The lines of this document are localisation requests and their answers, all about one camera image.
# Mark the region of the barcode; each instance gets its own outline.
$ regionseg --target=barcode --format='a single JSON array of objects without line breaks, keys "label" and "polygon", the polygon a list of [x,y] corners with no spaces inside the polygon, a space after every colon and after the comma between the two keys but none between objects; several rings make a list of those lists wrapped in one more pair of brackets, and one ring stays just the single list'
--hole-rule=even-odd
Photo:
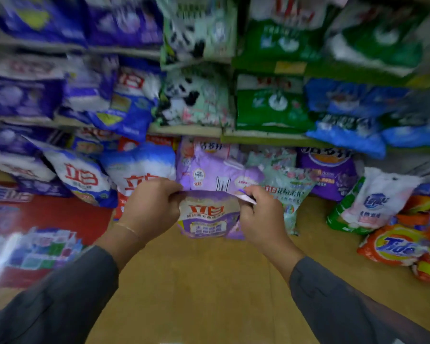
[{"label": "barcode", "polygon": [[217,191],[228,191],[229,183],[231,182],[231,179],[229,177],[216,177],[216,190]]}]

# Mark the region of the light green detergent bag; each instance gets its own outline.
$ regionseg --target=light green detergent bag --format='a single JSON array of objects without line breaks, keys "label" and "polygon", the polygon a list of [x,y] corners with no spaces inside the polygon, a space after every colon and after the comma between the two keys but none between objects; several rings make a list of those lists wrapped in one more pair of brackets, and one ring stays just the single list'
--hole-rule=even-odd
[{"label": "light green detergent bag", "polygon": [[338,8],[328,0],[251,0],[242,56],[315,61]]},{"label": "light green detergent bag", "polygon": [[303,79],[293,77],[237,78],[236,127],[271,132],[297,133],[315,129],[303,95]]},{"label": "light green detergent bag", "polygon": [[283,206],[283,219],[288,234],[298,235],[296,226],[296,210],[309,195],[318,181],[317,171],[294,167],[296,154],[281,153],[278,156],[261,156],[252,152],[247,164],[262,163],[258,167],[264,173],[262,186]]},{"label": "light green detergent bag", "polygon": [[164,15],[161,68],[168,70],[236,54],[233,0],[156,0]]},{"label": "light green detergent bag", "polygon": [[233,127],[228,80],[217,65],[200,65],[168,72],[161,87],[155,123],[161,126],[199,124]]},{"label": "light green detergent bag", "polygon": [[338,60],[408,75],[422,62],[422,40],[414,32],[428,13],[411,1],[352,0],[329,29],[328,50]]}]

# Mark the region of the wooden floor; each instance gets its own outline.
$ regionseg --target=wooden floor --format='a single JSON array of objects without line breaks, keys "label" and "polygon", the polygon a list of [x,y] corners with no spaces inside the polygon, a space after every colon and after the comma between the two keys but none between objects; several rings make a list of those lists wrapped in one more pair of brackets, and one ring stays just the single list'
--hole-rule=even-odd
[{"label": "wooden floor", "polygon": [[[374,300],[430,330],[430,284],[416,280],[406,267],[358,255],[359,236],[333,231],[325,224],[332,205],[315,197],[305,200],[298,210],[301,235],[293,237],[295,243]],[[0,308],[16,293],[0,289]],[[278,272],[248,243],[189,239],[174,227],[121,273],[120,288],[87,343],[317,341]]]}]

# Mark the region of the bracelet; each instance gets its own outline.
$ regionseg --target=bracelet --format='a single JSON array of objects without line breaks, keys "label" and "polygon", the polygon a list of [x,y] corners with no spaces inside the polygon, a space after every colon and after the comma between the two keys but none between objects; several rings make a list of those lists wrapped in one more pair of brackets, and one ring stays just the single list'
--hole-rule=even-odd
[{"label": "bracelet", "polygon": [[116,226],[123,227],[123,228],[126,228],[128,231],[131,231],[131,232],[132,232],[136,237],[140,238],[140,237],[138,236],[138,234],[137,234],[135,231],[133,231],[131,228],[129,228],[128,226],[125,226],[125,225],[123,225],[123,224],[121,224],[121,223],[119,223],[119,222],[115,223],[115,225],[116,225]]}]

